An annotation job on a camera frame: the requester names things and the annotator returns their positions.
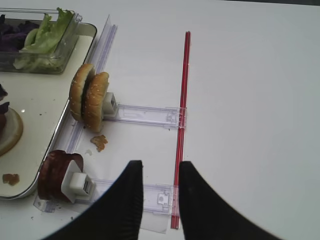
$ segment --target clear plastic bracket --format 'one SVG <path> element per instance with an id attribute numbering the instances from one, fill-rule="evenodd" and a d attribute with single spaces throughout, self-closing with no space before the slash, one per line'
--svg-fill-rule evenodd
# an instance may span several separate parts
<path id="1" fill-rule="evenodd" d="M 95 66 L 97 73 L 101 73 L 105 68 L 117 29 L 118 26 L 111 24 L 111 17 L 108 15 L 95 50 L 87 61 Z"/>
<path id="2" fill-rule="evenodd" d="M 118 104 L 116 115 L 104 116 L 103 120 L 153 125 L 169 129 L 184 128 L 186 126 L 186 109 Z"/>
<path id="3" fill-rule="evenodd" d="M 83 205 L 91 206 L 114 183 L 110 180 L 92 179 L 95 185 L 92 197 L 89 200 L 76 199 L 74 203 L 58 200 L 42 200 L 37 196 L 33 205 L 42 212 L 54 213 L 56 208 L 64 208 L 75 212 L 82 212 Z M 178 216 L 179 211 L 172 211 L 174 199 L 178 199 L 178 187 L 173 185 L 144 184 L 143 185 L 143 211 L 155 215 Z"/>

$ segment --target burger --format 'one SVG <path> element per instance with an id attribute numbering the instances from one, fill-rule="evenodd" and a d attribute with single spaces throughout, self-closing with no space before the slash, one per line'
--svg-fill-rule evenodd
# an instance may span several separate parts
<path id="1" fill-rule="evenodd" d="M 93 132 L 100 132 L 104 118 L 104 100 L 109 74 L 96 74 L 93 64 L 83 64 L 73 77 L 69 91 L 70 112 L 76 121 Z"/>

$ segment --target food debris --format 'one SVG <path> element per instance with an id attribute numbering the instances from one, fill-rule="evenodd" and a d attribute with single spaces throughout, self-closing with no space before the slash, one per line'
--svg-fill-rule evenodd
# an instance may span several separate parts
<path id="1" fill-rule="evenodd" d="M 19 174 L 3 174 L 2 175 L 2 182 L 4 184 L 9 184 L 11 186 L 16 185 L 18 182 L 20 182 Z"/>
<path id="2" fill-rule="evenodd" d="M 90 142 L 96 145 L 98 152 L 101 152 L 103 149 L 105 149 L 105 144 L 108 143 L 105 135 L 94 136 L 90 139 Z"/>
<path id="3" fill-rule="evenodd" d="M 87 149 L 84 154 L 89 154 L 89 156 L 92 156 L 92 151 L 90 149 Z"/>

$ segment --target bread roll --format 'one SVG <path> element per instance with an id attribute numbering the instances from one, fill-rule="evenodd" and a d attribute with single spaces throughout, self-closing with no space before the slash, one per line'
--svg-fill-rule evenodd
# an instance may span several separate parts
<path id="1" fill-rule="evenodd" d="M 86 92 L 95 73 L 93 64 L 83 64 L 71 82 L 69 91 L 70 111 L 73 118 L 79 122 L 83 121 Z"/>
<path id="2" fill-rule="evenodd" d="M 109 86 L 109 74 L 101 72 L 94 76 L 86 92 L 83 120 L 87 128 L 100 132 L 104 118 L 103 104 Z"/>
<path id="3" fill-rule="evenodd" d="M 5 127 L 0 135 L 0 156 L 12 149 L 23 133 L 23 122 L 19 114 L 9 107 L 4 114 L 6 118 Z"/>

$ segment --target white table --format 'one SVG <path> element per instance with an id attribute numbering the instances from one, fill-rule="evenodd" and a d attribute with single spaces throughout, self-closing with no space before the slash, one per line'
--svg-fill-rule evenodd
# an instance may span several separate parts
<path id="1" fill-rule="evenodd" d="M 1 6 L 74 9 L 100 30 L 111 14 L 119 30 L 106 68 L 110 90 L 126 104 L 178 106 L 184 34 L 191 31 L 184 159 L 259 226 L 284 239 L 319 238 L 320 8 L 204 0 L 3 0 Z M 174 143 L 175 132 L 168 134 L 159 138 Z M 171 156 L 163 164 L 157 156 L 146 160 L 152 183 L 173 182 L 174 150 L 161 149 Z M 125 164 L 111 166 L 114 177 Z M 0 202 L 1 238 L 41 238 L 75 217 L 41 213 L 33 198 Z M 141 230 L 140 239 L 184 237 L 181 229 Z"/>

